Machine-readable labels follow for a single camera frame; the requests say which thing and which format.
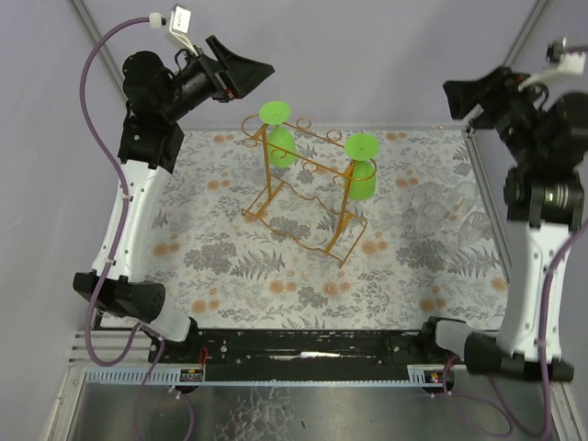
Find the aluminium frame post right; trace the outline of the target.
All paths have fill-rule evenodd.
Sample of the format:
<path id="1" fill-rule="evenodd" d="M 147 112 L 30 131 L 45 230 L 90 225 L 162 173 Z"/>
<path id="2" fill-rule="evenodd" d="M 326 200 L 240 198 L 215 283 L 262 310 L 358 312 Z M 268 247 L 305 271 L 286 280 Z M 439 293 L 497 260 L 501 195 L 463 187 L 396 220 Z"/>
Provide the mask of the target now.
<path id="1" fill-rule="evenodd" d="M 503 58 L 503 65 L 512 65 L 517 61 L 526 44 L 535 33 L 536 28 L 543 20 L 543 17 L 547 14 L 552 3 L 552 0 L 536 0 L 533 2 L 533 5 Z"/>

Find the aluminium frame post left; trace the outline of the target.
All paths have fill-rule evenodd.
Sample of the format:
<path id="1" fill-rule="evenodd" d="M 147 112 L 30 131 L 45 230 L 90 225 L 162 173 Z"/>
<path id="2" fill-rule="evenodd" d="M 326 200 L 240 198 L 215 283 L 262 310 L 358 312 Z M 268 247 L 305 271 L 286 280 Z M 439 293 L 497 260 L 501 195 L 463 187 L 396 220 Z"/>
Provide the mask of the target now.
<path id="1" fill-rule="evenodd" d="M 78 21 L 88 40 L 93 46 L 96 46 L 103 37 L 103 33 L 99 29 L 87 2 L 84 0 L 66 0 L 66 3 L 72 9 L 74 17 Z M 102 47 L 99 54 L 97 55 L 97 58 L 100 60 L 102 67 L 105 69 L 110 83 L 114 86 L 119 97 L 123 99 L 123 77 L 107 45 Z"/>

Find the floral patterned table cloth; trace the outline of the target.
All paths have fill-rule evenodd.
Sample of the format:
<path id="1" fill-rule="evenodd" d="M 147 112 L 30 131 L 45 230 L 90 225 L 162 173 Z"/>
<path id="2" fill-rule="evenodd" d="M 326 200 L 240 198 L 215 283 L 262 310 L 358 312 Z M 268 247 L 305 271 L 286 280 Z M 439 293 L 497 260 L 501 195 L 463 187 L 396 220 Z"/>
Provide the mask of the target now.
<path id="1" fill-rule="evenodd" d="M 367 229 L 343 266 L 300 248 L 245 218 L 265 184 L 260 147 L 237 131 L 189 132 L 155 214 L 145 278 L 203 327 L 415 329 L 432 315 L 482 329 L 499 327 L 507 283 L 492 230 L 458 247 L 463 218 L 431 235 L 415 229 L 413 195 L 426 182 L 446 192 L 460 182 L 477 186 L 469 151 L 458 131 L 410 130 L 376 134 L 376 194 L 349 208 Z M 343 170 L 345 153 L 301 135 L 300 153 Z M 337 209 L 342 189 L 329 176 L 296 166 L 279 169 L 300 192 L 318 194 Z M 333 220 L 319 209 L 287 209 L 264 217 L 317 245 L 332 236 Z"/>

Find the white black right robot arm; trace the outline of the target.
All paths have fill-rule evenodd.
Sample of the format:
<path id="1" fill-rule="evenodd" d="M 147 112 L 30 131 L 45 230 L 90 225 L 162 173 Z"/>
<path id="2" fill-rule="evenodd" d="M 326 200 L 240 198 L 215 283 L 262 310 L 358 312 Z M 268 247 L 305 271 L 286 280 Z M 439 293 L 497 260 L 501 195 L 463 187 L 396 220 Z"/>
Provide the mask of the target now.
<path id="1" fill-rule="evenodd" d="M 587 226 L 576 170 L 587 152 L 587 95 L 568 92 L 546 107 L 548 75 L 499 66 L 476 80 L 443 84 L 450 116 L 474 130 L 495 130 L 515 160 L 503 198 L 507 220 L 523 242 L 512 270 L 502 325 L 495 335 L 465 322 L 431 317 L 422 332 L 459 356 L 471 374 L 524 381 L 570 382 L 561 356 L 560 301 L 570 248 Z"/>

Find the green wine glass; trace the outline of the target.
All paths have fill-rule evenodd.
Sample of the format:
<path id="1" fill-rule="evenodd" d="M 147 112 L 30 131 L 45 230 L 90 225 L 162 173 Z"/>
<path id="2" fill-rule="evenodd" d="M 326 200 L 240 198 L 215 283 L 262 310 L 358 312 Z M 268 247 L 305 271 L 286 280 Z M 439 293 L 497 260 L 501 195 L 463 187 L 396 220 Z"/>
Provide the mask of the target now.
<path id="1" fill-rule="evenodd" d="M 345 142 L 345 153 L 354 162 L 348 197 L 371 198 L 376 190 L 376 166 L 372 163 L 379 152 L 379 142 L 372 135 L 356 133 Z"/>
<path id="2" fill-rule="evenodd" d="M 267 135 L 267 152 L 269 162 L 278 168 L 288 168 L 297 161 L 297 147 L 293 135 L 283 126 L 288 121 L 291 109 L 283 101 L 265 103 L 259 118 L 273 129 Z"/>

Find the aluminium frame post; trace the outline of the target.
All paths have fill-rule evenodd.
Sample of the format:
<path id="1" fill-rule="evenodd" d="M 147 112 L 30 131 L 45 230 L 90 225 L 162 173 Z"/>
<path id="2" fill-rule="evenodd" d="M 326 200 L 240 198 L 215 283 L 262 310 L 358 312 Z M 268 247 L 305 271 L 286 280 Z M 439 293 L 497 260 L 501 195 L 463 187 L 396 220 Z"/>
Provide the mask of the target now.
<path id="1" fill-rule="evenodd" d="M 74 17 L 78 21 L 88 40 L 93 46 L 96 46 L 103 37 L 103 33 L 99 29 L 87 2 L 84 0 L 66 0 L 66 3 L 72 9 Z M 114 86 L 119 97 L 123 99 L 123 77 L 107 45 L 102 47 L 99 54 L 97 55 L 97 58 L 100 60 L 102 67 L 105 69 L 110 83 Z"/>
<path id="2" fill-rule="evenodd" d="M 543 20 L 543 17 L 547 14 L 552 3 L 552 0 L 536 0 L 533 2 L 533 5 L 503 58 L 503 65 L 512 65 L 517 61 L 526 44 L 535 33 L 536 28 Z"/>

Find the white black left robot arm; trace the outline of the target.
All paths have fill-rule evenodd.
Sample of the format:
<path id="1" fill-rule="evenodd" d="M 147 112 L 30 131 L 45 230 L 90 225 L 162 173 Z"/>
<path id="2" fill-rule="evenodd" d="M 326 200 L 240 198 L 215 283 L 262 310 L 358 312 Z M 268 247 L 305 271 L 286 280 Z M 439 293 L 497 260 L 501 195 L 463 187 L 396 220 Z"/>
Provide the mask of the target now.
<path id="1" fill-rule="evenodd" d="M 122 177 L 102 248 L 91 270 L 73 279 L 73 289 L 98 310 L 135 319 L 176 343 L 187 339 L 190 320 L 166 297 L 164 285 L 145 280 L 144 262 L 159 198 L 184 140 L 178 122 L 209 98 L 227 103 L 246 97 L 275 71 L 214 36 L 206 42 L 211 56 L 185 50 L 186 64 L 175 72 L 152 51 L 123 63 L 127 115 L 115 162 Z"/>

